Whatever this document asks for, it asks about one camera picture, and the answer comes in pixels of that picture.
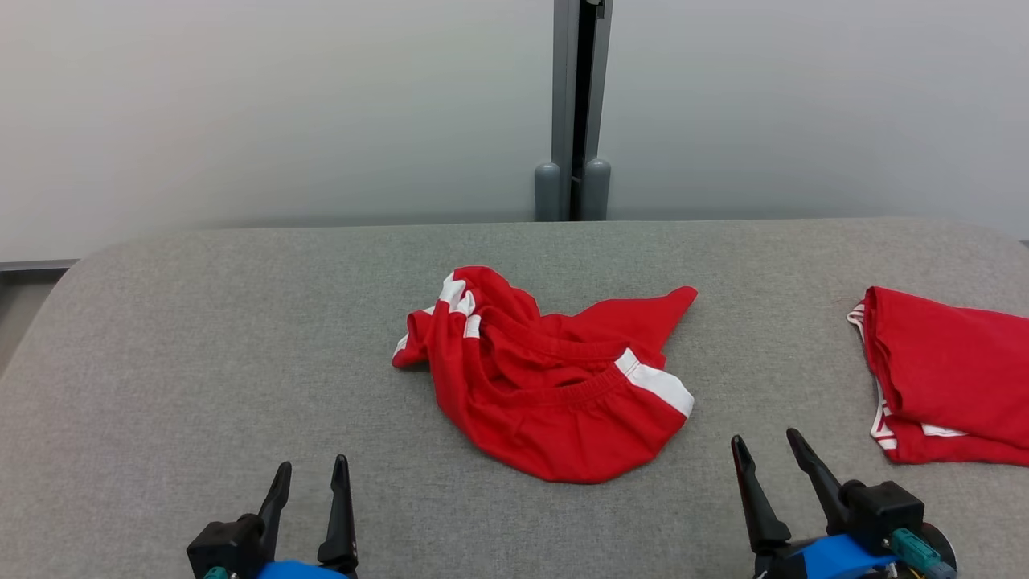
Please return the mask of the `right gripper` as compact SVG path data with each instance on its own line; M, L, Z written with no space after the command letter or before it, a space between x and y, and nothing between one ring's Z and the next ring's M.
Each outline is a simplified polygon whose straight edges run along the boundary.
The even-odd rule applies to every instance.
M841 483L799 429L787 429L786 437L826 517L826 534L845 534L849 511L839 498ZM740 435L732 436L731 448L749 546L756 554L756 578L805 578L805 562L800 554L805 542L790 543L793 536L772 509L756 476L756 462Z

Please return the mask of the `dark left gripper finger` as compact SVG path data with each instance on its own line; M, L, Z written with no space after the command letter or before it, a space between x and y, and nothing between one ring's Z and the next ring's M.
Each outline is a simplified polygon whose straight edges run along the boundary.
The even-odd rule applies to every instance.
M281 462L258 511L262 521L260 548L265 560L275 560L281 513L288 502L291 479L293 465L288 461Z
M356 574L358 544L355 531L354 508L348 458L338 454L330 480L332 502L326 536L318 549L318 560L323 569L338 574Z

